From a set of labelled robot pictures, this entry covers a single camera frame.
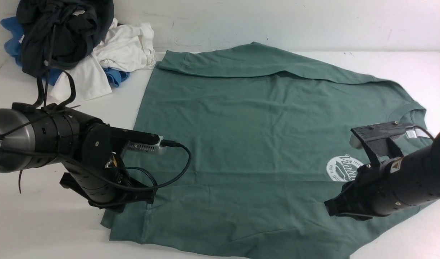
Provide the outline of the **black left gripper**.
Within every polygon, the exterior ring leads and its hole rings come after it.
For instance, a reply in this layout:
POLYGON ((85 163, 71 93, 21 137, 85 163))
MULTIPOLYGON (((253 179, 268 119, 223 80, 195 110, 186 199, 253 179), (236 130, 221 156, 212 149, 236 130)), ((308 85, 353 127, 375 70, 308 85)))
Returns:
POLYGON ((156 195, 154 177, 152 186, 132 178, 123 158, 112 151, 111 126, 91 124, 82 130, 60 134, 60 147, 68 147, 62 164, 67 172, 60 185, 69 188, 100 209, 123 212, 127 204, 152 204, 156 195))

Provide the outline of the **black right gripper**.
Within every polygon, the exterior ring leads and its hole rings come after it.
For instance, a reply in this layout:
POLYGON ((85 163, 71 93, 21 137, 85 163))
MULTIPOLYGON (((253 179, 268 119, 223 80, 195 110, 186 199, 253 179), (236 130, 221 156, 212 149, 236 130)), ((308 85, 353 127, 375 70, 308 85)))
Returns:
POLYGON ((382 179, 380 168, 371 164, 361 166, 355 180, 345 183, 335 198, 325 201, 329 216, 350 217, 355 220, 389 216, 376 212, 371 206, 376 198, 378 182, 382 179))

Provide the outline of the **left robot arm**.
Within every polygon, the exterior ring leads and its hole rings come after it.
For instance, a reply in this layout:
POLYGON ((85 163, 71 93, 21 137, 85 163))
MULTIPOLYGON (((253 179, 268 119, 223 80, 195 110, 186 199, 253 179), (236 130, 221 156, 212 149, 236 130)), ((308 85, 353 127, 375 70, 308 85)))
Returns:
POLYGON ((60 185, 89 205, 121 213, 132 202, 152 203, 154 187, 133 179, 123 162, 126 151, 162 154, 163 138, 111 127, 72 108, 31 108, 13 103, 0 109, 0 173, 62 164, 60 185))

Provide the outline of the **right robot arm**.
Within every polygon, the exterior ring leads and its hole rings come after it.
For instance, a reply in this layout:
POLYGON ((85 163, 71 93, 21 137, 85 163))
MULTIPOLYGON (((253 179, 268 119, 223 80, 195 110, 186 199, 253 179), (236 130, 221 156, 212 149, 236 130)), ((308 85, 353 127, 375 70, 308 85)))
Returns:
POLYGON ((364 149, 370 162, 325 201, 331 217, 365 221, 440 199, 440 133, 431 145, 408 155, 395 143, 416 128, 421 127, 393 121, 351 129, 351 146, 364 149))

